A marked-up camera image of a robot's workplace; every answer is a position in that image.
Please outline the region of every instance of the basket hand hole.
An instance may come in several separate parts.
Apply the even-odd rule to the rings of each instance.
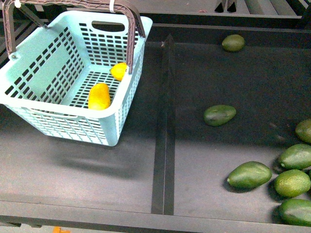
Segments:
[[[93,28],[105,32],[112,32],[112,33],[118,33],[118,32],[124,32],[125,26],[122,23],[116,23],[116,22],[102,22],[102,21],[93,21],[92,22]]]

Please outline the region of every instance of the black surface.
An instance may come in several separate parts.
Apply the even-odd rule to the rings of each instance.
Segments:
[[[176,15],[176,14],[147,14],[154,23],[189,24],[228,27],[257,27],[257,28],[295,28],[298,18],[269,18],[269,17],[229,17],[204,15]]]
[[[214,27],[157,24],[149,41],[164,41],[170,33],[176,43],[220,45],[226,36],[240,34],[248,46],[311,49],[310,30]]]
[[[21,5],[19,10],[27,16],[29,20],[31,20],[38,27],[44,27],[45,23],[42,19],[40,19],[32,10],[30,10],[27,6]]]
[[[284,200],[266,183],[232,189],[228,174],[258,161],[274,168],[287,147],[301,143],[294,128],[311,116],[311,50],[182,44],[176,49],[175,210],[179,216],[281,223]],[[213,105],[237,109],[227,124],[211,127]],[[299,198],[310,200],[310,193]]]
[[[304,29],[307,25],[311,25],[311,3],[302,15],[297,28]]]
[[[32,10],[35,14],[38,13],[33,4],[25,4],[25,6],[27,6],[30,10]],[[13,19],[21,20],[21,19],[28,19],[28,18],[18,8],[15,7],[13,10]]]
[[[244,33],[247,43],[261,38],[252,42],[253,32]],[[183,35],[175,38],[187,42]],[[43,136],[1,106],[0,220],[121,232],[310,232],[280,224],[282,198],[273,183],[242,192],[225,180],[249,160],[273,167],[284,148],[300,142],[293,129],[311,115],[311,50],[247,46],[228,53],[213,43],[176,45],[174,197],[163,198],[163,205],[173,200],[174,216],[150,213],[154,167],[166,162],[153,164],[163,50],[158,36],[146,44],[143,74],[113,148]],[[235,118],[218,128],[205,125],[203,111],[221,103],[236,107]]]
[[[24,23],[25,21],[15,21],[14,22],[14,29],[15,31]],[[5,41],[5,38],[4,38],[4,25],[3,25],[3,21],[0,21],[0,38],[1,38],[1,43],[2,43],[2,40]]]
[[[44,10],[45,18],[48,21],[53,21],[59,14],[65,12],[67,10],[67,6],[65,5],[50,5],[50,6],[42,6]]]
[[[152,214],[174,214],[175,166],[175,44],[171,35],[162,44],[162,77],[156,126]]]

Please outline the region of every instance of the yellow lemon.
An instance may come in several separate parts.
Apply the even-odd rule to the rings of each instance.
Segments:
[[[125,62],[118,63],[111,68],[110,73],[116,80],[121,81],[125,75],[126,67]]]
[[[93,110],[104,110],[110,106],[109,87],[105,83],[94,85],[88,96],[88,108]]]

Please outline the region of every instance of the basket slot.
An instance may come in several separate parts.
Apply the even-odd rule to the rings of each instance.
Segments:
[[[112,67],[126,61],[127,34],[107,35],[95,33],[85,23],[79,23],[91,64]],[[135,33],[134,47],[138,41],[138,32]]]
[[[142,63],[143,63],[143,53],[144,49],[142,49],[139,60],[135,66],[134,73],[136,74],[135,78],[132,80],[131,89],[129,90],[129,94],[126,99],[123,100],[122,106],[119,109],[119,111],[116,114],[116,125],[117,125],[117,135],[118,137],[121,134],[121,131],[123,129],[125,119],[127,117],[127,114],[130,110],[131,103],[134,98],[134,94],[136,92],[136,88],[138,86],[138,82],[142,73]]]
[[[67,119],[31,109],[11,109],[45,135],[107,145],[106,136],[97,119]]]
[[[124,32],[125,28],[126,28],[126,31],[128,30],[128,27],[126,27],[123,23],[120,23],[120,22],[93,21],[92,27],[96,30],[104,31],[108,33]]]
[[[57,50],[66,52],[58,52],[60,56],[56,54]],[[50,77],[51,83],[47,87],[43,87],[40,77],[46,78],[50,73],[55,73],[55,69],[51,67],[51,63],[54,63],[51,59],[62,59],[66,62],[58,66],[60,71]],[[71,33],[66,27],[22,72],[5,94],[13,98],[61,103],[84,67]]]

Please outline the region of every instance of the green avocado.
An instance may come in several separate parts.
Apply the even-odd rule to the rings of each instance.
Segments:
[[[308,192],[310,187],[310,177],[297,169],[282,172],[274,181],[276,192],[287,198],[294,198]]]
[[[204,111],[204,121],[210,126],[220,126],[230,121],[237,110],[228,105],[215,105]]]
[[[256,188],[272,177],[272,172],[265,164],[250,161],[241,164],[228,176],[228,183],[238,188]]]
[[[311,119],[301,121],[296,126],[295,132],[302,141],[311,143]]]
[[[289,199],[279,207],[280,217],[290,225],[311,227],[311,201]]]
[[[305,169],[311,166],[311,146],[296,144],[286,149],[278,159],[286,169]]]

